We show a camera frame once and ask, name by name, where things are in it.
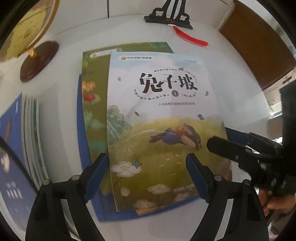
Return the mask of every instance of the human hand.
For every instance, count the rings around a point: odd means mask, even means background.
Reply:
[[[260,189],[258,197],[261,205],[264,206],[263,212],[265,216],[269,214],[270,210],[281,210],[283,214],[288,214],[293,210],[296,204],[295,195],[275,196],[268,201],[266,191]]]

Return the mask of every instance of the table surface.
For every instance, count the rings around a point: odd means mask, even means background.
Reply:
[[[82,172],[77,142],[76,100],[82,53],[91,49],[132,42],[167,42],[174,53],[200,56],[212,76],[212,86],[225,126],[267,136],[268,104],[251,70],[235,48],[213,27],[191,21],[194,38],[209,43],[201,48],[179,38],[163,24],[145,23],[143,16],[98,20],[67,30],[53,38],[59,51],[48,66],[30,82],[20,82],[18,61],[0,83],[0,114],[20,92],[40,101],[40,133],[44,159],[53,182],[68,180]],[[233,164],[234,181],[247,177]],[[102,235],[108,240],[190,240],[207,204],[196,200],[159,215],[136,220],[99,223],[87,204]],[[216,239],[225,232],[231,203]]]

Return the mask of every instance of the wooden base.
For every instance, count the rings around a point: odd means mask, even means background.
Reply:
[[[59,44],[56,41],[47,41],[40,44],[36,49],[37,55],[34,57],[28,56],[20,69],[20,80],[28,82],[45,68],[52,60],[59,49]]]

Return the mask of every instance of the bolt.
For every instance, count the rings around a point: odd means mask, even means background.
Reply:
[[[248,185],[248,186],[250,186],[251,185],[251,181],[250,180],[244,180],[244,183],[246,184],[246,185]]]
[[[78,174],[73,175],[73,176],[71,177],[71,179],[72,179],[73,181],[77,181],[79,178],[80,178],[80,176],[79,176]]]
[[[270,185],[273,187],[275,184],[276,184],[276,179],[274,178],[274,179],[272,179]]]
[[[46,179],[43,181],[43,185],[48,185],[50,183],[50,180],[49,179]]]
[[[216,181],[222,181],[222,177],[220,175],[216,175],[214,178]]]

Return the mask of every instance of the red tassel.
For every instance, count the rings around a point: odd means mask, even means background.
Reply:
[[[202,41],[199,39],[192,38],[188,34],[182,32],[180,29],[178,29],[176,26],[173,26],[174,30],[176,31],[176,34],[181,37],[182,39],[188,41],[189,43],[198,45],[200,47],[207,47],[209,44],[206,41]]]

